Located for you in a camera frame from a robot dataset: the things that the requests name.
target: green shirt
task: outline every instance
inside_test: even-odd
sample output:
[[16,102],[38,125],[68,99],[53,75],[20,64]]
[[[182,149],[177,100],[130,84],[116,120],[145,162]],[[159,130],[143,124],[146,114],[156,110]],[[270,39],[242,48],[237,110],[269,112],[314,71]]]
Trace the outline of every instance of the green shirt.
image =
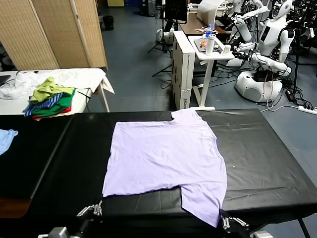
[[48,117],[52,115],[56,115],[62,111],[64,111],[66,108],[69,108],[71,105],[72,98],[75,94],[75,90],[73,90],[73,93],[71,95],[67,93],[63,93],[61,99],[52,106],[52,108],[40,108],[32,111],[33,116],[38,117]]

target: red cloth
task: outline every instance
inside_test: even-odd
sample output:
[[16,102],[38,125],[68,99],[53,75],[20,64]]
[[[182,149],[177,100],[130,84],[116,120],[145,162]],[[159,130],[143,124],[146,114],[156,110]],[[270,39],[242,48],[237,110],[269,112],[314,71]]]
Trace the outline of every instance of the red cloth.
[[[66,108],[64,111],[60,112],[59,114],[61,113],[67,113],[67,112],[70,112],[71,111],[71,105],[69,108]],[[43,118],[43,117],[38,117],[38,116],[32,116],[32,119],[40,119],[40,118]]]

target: yellow-green shirt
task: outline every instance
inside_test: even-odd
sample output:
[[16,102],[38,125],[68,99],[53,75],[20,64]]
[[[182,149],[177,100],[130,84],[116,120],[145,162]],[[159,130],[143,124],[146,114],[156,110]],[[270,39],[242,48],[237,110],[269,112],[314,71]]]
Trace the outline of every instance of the yellow-green shirt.
[[72,95],[74,88],[63,87],[55,84],[54,78],[49,77],[44,83],[39,85],[33,92],[30,99],[31,103],[40,103],[46,99],[53,97],[57,93],[67,93]]

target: power strip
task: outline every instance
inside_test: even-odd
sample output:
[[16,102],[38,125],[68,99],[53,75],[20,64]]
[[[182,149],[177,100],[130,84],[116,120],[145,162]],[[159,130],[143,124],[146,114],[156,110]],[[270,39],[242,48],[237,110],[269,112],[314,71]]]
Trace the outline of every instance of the power strip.
[[298,110],[306,112],[306,113],[311,113],[311,114],[317,115],[317,107],[315,107],[314,109],[310,110],[310,109],[304,108],[303,106],[298,106]]

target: white box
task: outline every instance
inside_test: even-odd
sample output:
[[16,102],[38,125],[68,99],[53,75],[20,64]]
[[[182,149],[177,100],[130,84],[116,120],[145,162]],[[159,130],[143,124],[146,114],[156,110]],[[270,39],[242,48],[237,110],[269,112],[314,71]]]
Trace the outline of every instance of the white box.
[[172,90],[177,109],[189,108],[195,50],[183,31],[174,31]]

